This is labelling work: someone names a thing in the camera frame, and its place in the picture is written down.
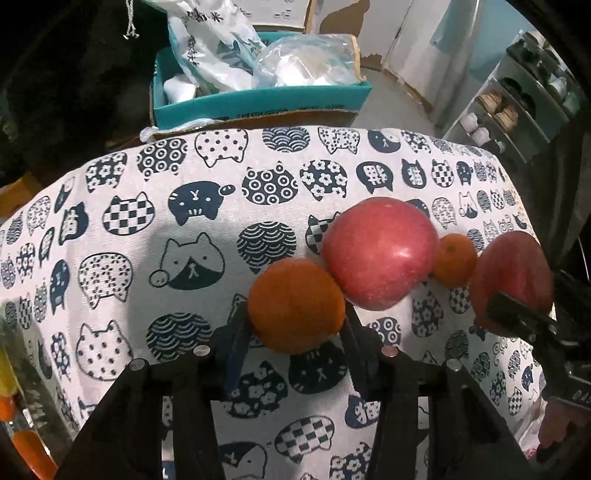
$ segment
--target small orange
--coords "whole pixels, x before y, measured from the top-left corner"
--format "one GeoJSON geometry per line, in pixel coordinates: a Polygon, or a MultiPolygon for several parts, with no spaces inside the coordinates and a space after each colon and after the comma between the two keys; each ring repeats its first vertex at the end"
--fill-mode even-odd
{"type": "Polygon", "coordinates": [[[248,314],[261,342],[295,355],[320,346],[345,320],[345,301],[333,278],[310,260],[284,258],[252,284],[248,314]]]}
{"type": "Polygon", "coordinates": [[[0,397],[0,421],[11,421],[16,412],[12,397],[0,397]]]}
{"type": "Polygon", "coordinates": [[[33,430],[14,432],[12,443],[40,480],[53,480],[57,472],[57,466],[45,452],[37,432],[33,430]]]}
{"type": "Polygon", "coordinates": [[[476,268],[478,254],[465,235],[450,233],[439,239],[433,278],[447,288],[466,285],[476,268]]]}

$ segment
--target shoe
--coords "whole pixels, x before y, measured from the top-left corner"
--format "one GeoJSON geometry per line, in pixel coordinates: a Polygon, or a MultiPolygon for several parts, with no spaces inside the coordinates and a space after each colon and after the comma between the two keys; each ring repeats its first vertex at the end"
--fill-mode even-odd
{"type": "Polygon", "coordinates": [[[495,120],[505,131],[505,133],[508,134],[517,125],[517,117],[517,111],[512,105],[509,105],[495,115],[495,120]]]}
{"type": "Polygon", "coordinates": [[[476,130],[471,135],[471,137],[474,140],[474,143],[479,147],[483,146],[486,142],[490,141],[491,139],[490,133],[484,127],[480,127],[478,130],[476,130]]]}
{"type": "Polygon", "coordinates": [[[524,108],[524,110],[527,111],[531,115],[531,117],[535,120],[536,108],[535,108],[535,102],[534,102],[534,99],[532,98],[532,96],[528,95],[527,93],[522,93],[521,96],[517,100],[519,101],[521,106],[524,108]]]}
{"type": "Polygon", "coordinates": [[[478,101],[482,104],[482,106],[487,112],[493,115],[501,106],[503,97],[499,92],[493,90],[488,93],[481,93],[478,96],[478,101]]]}
{"type": "Polygon", "coordinates": [[[478,117],[474,113],[467,113],[460,118],[460,125],[466,132],[471,134],[478,128],[478,117]]]}

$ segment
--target teal box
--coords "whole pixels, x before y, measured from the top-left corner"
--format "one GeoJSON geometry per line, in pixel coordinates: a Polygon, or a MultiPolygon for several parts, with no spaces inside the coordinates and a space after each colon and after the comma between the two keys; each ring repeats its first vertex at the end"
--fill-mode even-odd
{"type": "MultiPolygon", "coordinates": [[[[290,32],[260,32],[264,43],[273,42],[290,32]]],[[[156,55],[152,82],[152,113],[160,129],[174,128],[197,118],[234,120],[280,112],[302,110],[342,110],[358,112],[371,92],[371,85],[273,87],[240,92],[205,95],[186,102],[168,105],[163,84],[182,73],[172,49],[156,55]]]]}

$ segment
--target cat print fabric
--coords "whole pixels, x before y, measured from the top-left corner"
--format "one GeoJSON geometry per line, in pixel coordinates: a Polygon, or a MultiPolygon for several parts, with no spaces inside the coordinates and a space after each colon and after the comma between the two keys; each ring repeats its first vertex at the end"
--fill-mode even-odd
{"type": "MultiPolygon", "coordinates": [[[[0,323],[22,336],[74,436],[132,359],[192,355],[270,265],[322,264],[334,222],[371,197],[412,205],[479,254],[506,232],[534,234],[510,176],[480,148],[396,128],[217,127],[92,159],[14,212],[0,225],[0,323]]],[[[356,311],[384,345],[428,364],[458,359],[510,429],[530,415],[540,364],[525,341],[474,325],[467,286],[426,279],[390,309],[356,311]]],[[[380,405],[354,390],[339,335],[279,355],[253,334],[236,380],[212,403],[228,479],[366,476],[380,405]]],[[[159,425],[171,479],[173,400],[159,425]]]]}
{"type": "Polygon", "coordinates": [[[76,363],[88,377],[112,382],[133,358],[131,345],[115,320],[104,330],[93,330],[87,323],[80,327],[76,363]]]}

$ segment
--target white plastic bag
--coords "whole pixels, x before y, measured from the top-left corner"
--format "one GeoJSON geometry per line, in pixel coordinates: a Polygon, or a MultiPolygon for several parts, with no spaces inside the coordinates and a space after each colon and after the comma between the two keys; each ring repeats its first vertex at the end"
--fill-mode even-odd
{"type": "Polygon", "coordinates": [[[167,11],[174,55],[202,92],[255,87],[253,68],[264,45],[232,0],[150,2],[167,11]]]}
{"type": "Polygon", "coordinates": [[[265,48],[257,64],[258,87],[357,85],[365,80],[352,35],[288,35],[265,48]]]}

